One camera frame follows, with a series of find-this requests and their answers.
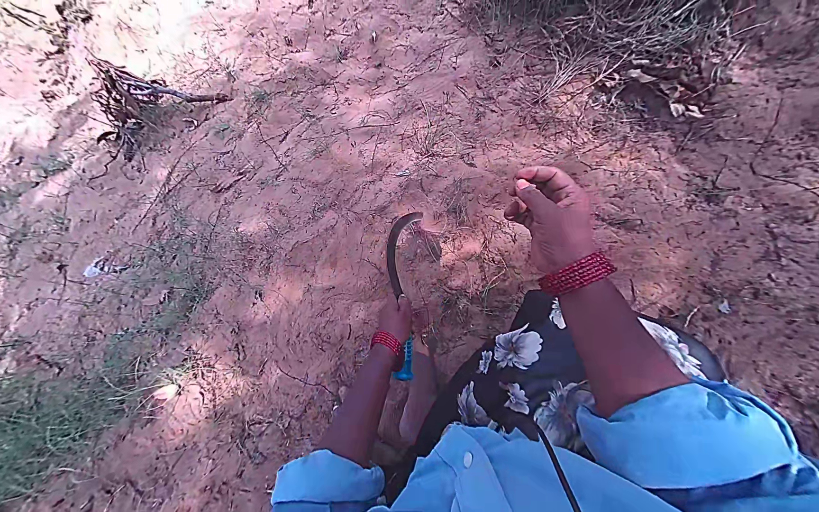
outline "shirt sleeve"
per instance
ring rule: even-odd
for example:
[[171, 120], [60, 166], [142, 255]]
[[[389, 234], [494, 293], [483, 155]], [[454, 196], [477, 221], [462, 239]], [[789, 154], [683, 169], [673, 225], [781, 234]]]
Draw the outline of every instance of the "shirt sleeve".
[[577, 423], [597, 463], [648, 489], [730, 484], [785, 466], [817, 471], [779, 413], [725, 383], [694, 379], [608, 419], [582, 406]]
[[367, 510], [384, 490], [384, 471], [366, 469], [329, 450], [285, 464], [270, 495], [276, 511]]

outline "white flower print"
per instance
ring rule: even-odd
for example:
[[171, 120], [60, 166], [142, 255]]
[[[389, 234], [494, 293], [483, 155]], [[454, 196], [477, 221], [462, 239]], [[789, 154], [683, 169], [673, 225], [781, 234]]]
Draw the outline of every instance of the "white flower print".
[[536, 425], [540, 426], [555, 447], [574, 450], [579, 443], [577, 407], [592, 401], [592, 394], [584, 389], [578, 389], [580, 385], [578, 383], [562, 385], [556, 381], [554, 391], [549, 391], [549, 400], [542, 402], [533, 414]]
[[479, 370], [476, 370], [477, 374], [487, 374], [489, 372], [489, 365], [491, 365], [491, 350], [483, 351], [482, 352], [482, 359], [479, 361]]
[[564, 315], [562, 315], [562, 305], [557, 298], [552, 302], [552, 312], [549, 313], [549, 320], [553, 321], [559, 329], [568, 326], [567, 322], [564, 321]]
[[485, 414], [485, 409], [476, 403], [476, 397], [472, 393], [473, 382], [470, 381], [457, 395], [457, 410], [461, 414], [463, 425], [484, 426], [489, 425], [491, 419]]
[[526, 391], [520, 389], [520, 384], [499, 384], [501, 389], [508, 392], [508, 401], [504, 406], [518, 413], [529, 414], [529, 399], [526, 397]]
[[675, 362], [675, 365], [683, 374], [703, 379], [706, 378], [706, 375], [704, 375], [700, 369], [701, 362], [690, 354], [688, 345], [679, 343], [680, 340], [675, 331], [643, 318], [640, 319], [640, 323], [643, 324], [643, 328], [646, 329], [646, 332], [649, 332], [650, 335], [653, 336], [656, 343], [659, 343], [659, 345], [665, 349], [666, 353], [672, 358], [672, 361]]
[[505, 332], [495, 336], [495, 361], [499, 368], [517, 366], [526, 370], [539, 361], [542, 350], [542, 337], [539, 332], [523, 332], [529, 323], [516, 331]]

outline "dirt ground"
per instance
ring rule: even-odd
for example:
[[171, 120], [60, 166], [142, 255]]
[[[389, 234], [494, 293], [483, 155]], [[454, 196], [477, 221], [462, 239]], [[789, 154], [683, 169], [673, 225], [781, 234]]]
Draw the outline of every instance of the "dirt ground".
[[[98, 257], [120, 264], [193, 229], [179, 219], [224, 234], [206, 259], [216, 286], [184, 329], [139, 346], [155, 372], [185, 369], [178, 396], [15, 508], [269, 509], [275, 472], [311, 450], [366, 354], [396, 217], [422, 211], [434, 241], [401, 257], [441, 377], [510, 324], [539, 276], [501, 211], [531, 163], [591, 192], [634, 309], [711, 346], [819, 457], [818, 2], [737, 18], [766, 25], [691, 120], [639, 90], [643, 112], [603, 110], [570, 94], [581, 83], [533, 104], [553, 72], [536, 40], [452, 2], [88, 9], [58, 36], [0, 25], [0, 340], [25, 340], [0, 343], [0, 361], [62, 372], [60, 355], [97, 351], [79, 324], [128, 329], [185, 288], [147, 282], [91, 306], [118, 283], [83, 275]], [[95, 141], [108, 127], [88, 52], [233, 99], [158, 110], [146, 147], [105, 169], [115, 148]], [[385, 438], [405, 392], [395, 384]]]

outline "red bangle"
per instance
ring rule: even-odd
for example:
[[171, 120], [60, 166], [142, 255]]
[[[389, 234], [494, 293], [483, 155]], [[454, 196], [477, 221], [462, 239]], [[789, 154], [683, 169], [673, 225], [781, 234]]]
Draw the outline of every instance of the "red bangle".
[[539, 280], [539, 286], [543, 292], [557, 297], [605, 279], [614, 274], [616, 270], [604, 254], [596, 251], [555, 274], [543, 276]]
[[397, 341], [397, 336], [394, 336], [390, 332], [375, 332], [375, 334], [371, 337], [371, 344], [374, 345], [375, 343], [379, 343], [390, 348], [394, 351], [395, 355], [400, 355], [400, 351], [403, 349], [403, 343]]

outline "light blue shirt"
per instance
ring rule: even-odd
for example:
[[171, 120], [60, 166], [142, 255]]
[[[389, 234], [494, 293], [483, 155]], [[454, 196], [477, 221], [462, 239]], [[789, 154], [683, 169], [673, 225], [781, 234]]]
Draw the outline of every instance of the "light blue shirt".
[[[584, 512], [819, 512], [819, 461], [798, 452], [785, 420], [728, 384], [695, 379], [625, 405], [609, 419], [577, 412], [596, 463], [555, 448]], [[519, 431], [451, 425], [421, 457], [393, 507], [375, 506], [379, 467], [328, 450], [281, 467], [277, 512], [571, 510], [541, 443]]]

